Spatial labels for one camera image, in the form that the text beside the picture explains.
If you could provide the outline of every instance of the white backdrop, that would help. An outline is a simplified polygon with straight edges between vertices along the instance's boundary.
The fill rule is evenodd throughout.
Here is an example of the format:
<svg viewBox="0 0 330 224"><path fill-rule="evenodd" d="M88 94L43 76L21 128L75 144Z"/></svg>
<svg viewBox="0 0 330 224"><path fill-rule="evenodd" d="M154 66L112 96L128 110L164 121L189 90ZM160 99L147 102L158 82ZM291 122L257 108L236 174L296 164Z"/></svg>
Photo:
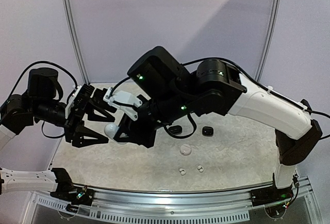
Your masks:
<svg viewBox="0 0 330 224"><path fill-rule="evenodd" d="M272 0L70 0L91 82L117 82L164 46L179 61L219 56L256 73Z"/></svg>

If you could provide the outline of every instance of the purple wall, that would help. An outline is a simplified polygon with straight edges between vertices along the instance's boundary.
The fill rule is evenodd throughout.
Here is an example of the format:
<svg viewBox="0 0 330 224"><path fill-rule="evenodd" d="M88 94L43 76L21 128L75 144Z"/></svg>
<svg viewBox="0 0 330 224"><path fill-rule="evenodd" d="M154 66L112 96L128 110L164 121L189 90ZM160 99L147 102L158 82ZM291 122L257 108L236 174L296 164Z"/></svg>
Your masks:
<svg viewBox="0 0 330 224"><path fill-rule="evenodd" d="M49 60L67 68L82 83L75 59L62 0L0 0L0 103L4 102L21 72L37 60ZM73 85L60 73L65 96ZM27 86L24 77L16 92ZM0 166L13 170L45 170L58 140L42 136L40 127L26 128L0 151ZM49 135L62 133L45 125ZM0 222L18 223L25 209L27 193L0 196Z"/></svg>
<svg viewBox="0 0 330 224"><path fill-rule="evenodd" d="M91 82L118 82L140 56L157 45L180 62L225 57L254 75L272 6L272 0L70 2Z"/></svg>
<svg viewBox="0 0 330 224"><path fill-rule="evenodd" d="M261 82L314 110L330 113L330 0L280 0ZM314 116L324 134L330 120ZM330 139L318 143L299 165L315 191L324 223L330 223Z"/></svg>

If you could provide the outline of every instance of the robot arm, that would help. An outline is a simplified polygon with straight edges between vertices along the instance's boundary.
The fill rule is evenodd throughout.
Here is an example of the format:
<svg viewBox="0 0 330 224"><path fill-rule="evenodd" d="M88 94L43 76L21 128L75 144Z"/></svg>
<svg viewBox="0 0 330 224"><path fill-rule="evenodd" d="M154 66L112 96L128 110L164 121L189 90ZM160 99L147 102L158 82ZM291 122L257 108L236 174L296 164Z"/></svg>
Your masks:
<svg viewBox="0 0 330 224"><path fill-rule="evenodd" d="M105 134L117 142L132 142L150 148L154 145L157 129L190 113L197 116L211 112L223 116L231 114L275 128L279 160L273 186L251 192L254 205L278 201L283 194L292 194L296 164L307 157L322 136L317 121L310 118L308 102L289 100L273 92L271 87L265 90L247 77L238 65L227 63L225 59L200 61L197 70L190 73L163 47L155 47L144 54L127 74L149 95L149 100L124 91L112 94L111 88L94 92L92 86L83 85L64 104L54 100L56 91L60 99L63 95L57 82L57 71L50 68L31 70L27 91L10 96L0 108L0 148L23 128L40 120L63 127L66 141L80 148L108 142L107 137L84 126L85 114L88 120L114 122L109 112L121 109L124 115L119 125L108 124ZM47 175L48 179L43 179L41 174ZM72 186L69 175L62 168L45 172L2 169L0 176L3 192L42 189L70 201L79 200L83 192L92 199L92 193L87 193L86 188Z"/></svg>
<svg viewBox="0 0 330 224"><path fill-rule="evenodd" d="M272 188L262 194L252 193L256 205L277 201L281 195L291 193L295 166L307 157L322 136L318 122L310 117L307 101L288 100L274 93L271 87L265 90L238 67L218 58L203 60L196 71L189 73L164 48L155 47L127 74L151 98L147 101L141 95L135 97L123 91L110 96L111 89L108 90L104 101L116 108L120 106L114 105L114 100L121 99L123 104L133 103L128 99L142 102L134 106L134 117L122 109L125 114L120 124L105 127L105 134L117 142L150 148L157 129L189 113L231 114L275 128L279 160L274 182Z"/></svg>
<svg viewBox="0 0 330 224"><path fill-rule="evenodd" d="M85 114L92 121L114 121L109 112L116 109L102 100L106 89L94 91L92 86L79 86L64 104L60 102L63 91L57 77L58 72L51 68L31 70L26 92L11 95L1 106L0 150L25 127L40 120L63 127L66 141L78 148L108 142L107 137L86 128L83 121ZM56 91L58 100L54 99ZM73 205L91 205L94 195L91 189L74 186L63 168L39 172L0 168L0 195L30 190L50 191L51 196L70 201Z"/></svg>

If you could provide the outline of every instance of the black joint cover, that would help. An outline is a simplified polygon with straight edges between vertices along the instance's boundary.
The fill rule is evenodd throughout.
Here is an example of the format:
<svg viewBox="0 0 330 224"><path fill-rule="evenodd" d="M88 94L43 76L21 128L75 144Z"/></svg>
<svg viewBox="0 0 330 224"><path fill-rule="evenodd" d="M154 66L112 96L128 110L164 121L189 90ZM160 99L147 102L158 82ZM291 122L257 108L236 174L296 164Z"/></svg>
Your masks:
<svg viewBox="0 0 330 224"><path fill-rule="evenodd" d="M64 168L53 168L51 171L56 176L57 192L67 192L72 189L72 180Z"/></svg>
<svg viewBox="0 0 330 224"><path fill-rule="evenodd" d="M279 150L279 161L286 166L302 162L313 150L322 137L322 130L316 120L311 121L312 128L300 139L289 138L281 131L275 130L276 145Z"/></svg>

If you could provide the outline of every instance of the small white object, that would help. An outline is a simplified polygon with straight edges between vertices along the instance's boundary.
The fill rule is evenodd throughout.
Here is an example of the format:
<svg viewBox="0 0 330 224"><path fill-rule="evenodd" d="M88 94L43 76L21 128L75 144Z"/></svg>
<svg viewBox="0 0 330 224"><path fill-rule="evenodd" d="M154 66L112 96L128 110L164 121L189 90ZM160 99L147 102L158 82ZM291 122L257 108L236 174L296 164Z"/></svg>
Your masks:
<svg viewBox="0 0 330 224"><path fill-rule="evenodd" d="M119 127L114 124L114 123L110 123L110 124L107 124L105 127L104 127L104 133L106 136L108 136L109 138L113 139L114 136L116 135L117 131L118 131ZM123 138L127 136L126 134L122 134L122 136L120 136L120 138ZM121 144L121 145L124 145L126 144L127 142L117 142L118 144Z"/></svg>
<svg viewBox="0 0 330 224"><path fill-rule="evenodd" d="M183 169L183 168L180 168L180 169L179 169L179 172L180 172L181 176L186 175L186 171L185 171L185 169Z"/></svg>
<svg viewBox="0 0 330 224"><path fill-rule="evenodd" d="M273 90L273 87L272 86L268 86L267 88L268 88L267 93L270 94L270 92Z"/></svg>
<svg viewBox="0 0 330 224"><path fill-rule="evenodd" d="M197 170L200 171L200 172L203 172L204 171L204 167L201 166L201 165L199 165L199 166L197 166Z"/></svg>
<svg viewBox="0 0 330 224"><path fill-rule="evenodd" d="M184 144L180 147L180 153L184 156L188 156L191 154L191 146L188 144Z"/></svg>

